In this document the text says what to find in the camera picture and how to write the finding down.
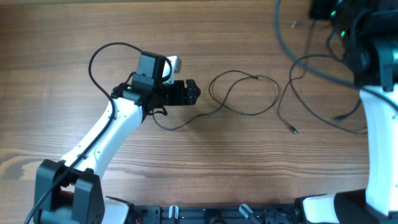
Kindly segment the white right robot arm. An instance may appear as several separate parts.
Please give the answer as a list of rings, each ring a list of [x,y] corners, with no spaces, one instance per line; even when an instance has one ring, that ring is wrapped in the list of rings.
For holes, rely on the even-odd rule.
[[[397,223],[397,1],[313,1],[310,18],[330,21],[343,42],[368,129],[363,190],[300,201],[306,223]]]

